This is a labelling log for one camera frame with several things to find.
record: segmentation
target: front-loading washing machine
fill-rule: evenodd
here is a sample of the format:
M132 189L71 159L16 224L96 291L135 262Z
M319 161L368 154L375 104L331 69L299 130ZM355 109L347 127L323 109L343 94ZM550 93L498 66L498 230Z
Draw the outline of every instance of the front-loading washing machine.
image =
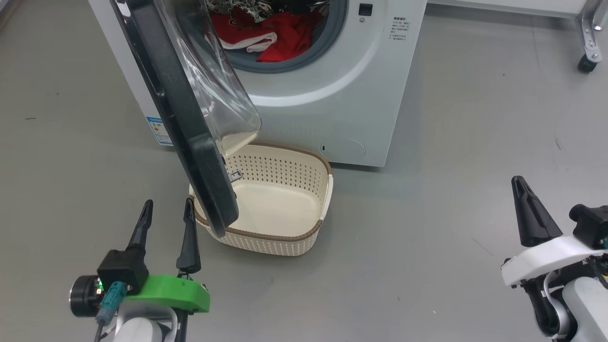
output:
M158 143L171 145L114 10L124 0L89 2ZM278 63L244 51L225 56L261 117L258 141L320 152L332 162L384 166L426 0L327 2L312 45L299 56Z

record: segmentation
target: beige basket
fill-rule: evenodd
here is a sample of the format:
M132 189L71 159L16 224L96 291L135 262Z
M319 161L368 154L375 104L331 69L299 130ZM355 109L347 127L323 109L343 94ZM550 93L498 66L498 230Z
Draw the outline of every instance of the beige basket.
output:
M248 251L299 256L313 246L331 200L333 177L325 158L311 152L250 144L226 159L239 218L217 238L195 200L196 221L221 243ZM196 198L192 187L190 195Z

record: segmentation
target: label sticker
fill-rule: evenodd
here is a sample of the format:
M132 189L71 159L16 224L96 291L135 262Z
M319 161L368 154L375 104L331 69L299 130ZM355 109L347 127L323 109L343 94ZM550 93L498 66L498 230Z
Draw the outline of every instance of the label sticker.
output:
M395 16L393 17L393 23L390 26L390 36L391 40L406 40L407 31L410 30L410 22L404 16Z
M173 146L171 143L171 139L169 138L169 134L167 133L167 129L165 129L165 124L162 123L158 117L149 117L147 116L148 123L150 124L150 128L154 132L156 136L156 140L160 145L169 145Z

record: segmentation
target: perforated basket wall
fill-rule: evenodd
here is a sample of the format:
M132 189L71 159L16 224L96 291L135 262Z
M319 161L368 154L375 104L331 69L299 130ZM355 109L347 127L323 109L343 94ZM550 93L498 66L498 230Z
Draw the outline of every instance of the perforated basket wall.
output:
M209 234L226 245L259 253L299 256L310 250L325 219L333 189L331 167L325 158L303 150L250 144L226 159L226 169L228 173L240 170L243 173L242 180L245 181L281 184L304 190L319 201L320 214L313 214L318 215L315 217L316 224L299 236L260 234L228 227L226 235L217 238L205 219L198 200L195 200L196 220ZM192 188L190 195L195 197Z

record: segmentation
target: open door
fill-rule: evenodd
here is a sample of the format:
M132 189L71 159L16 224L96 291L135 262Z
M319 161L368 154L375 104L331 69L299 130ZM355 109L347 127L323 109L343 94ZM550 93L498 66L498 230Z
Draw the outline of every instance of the open door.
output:
M224 157L261 120L227 61L203 0L107 0L214 233L238 218Z

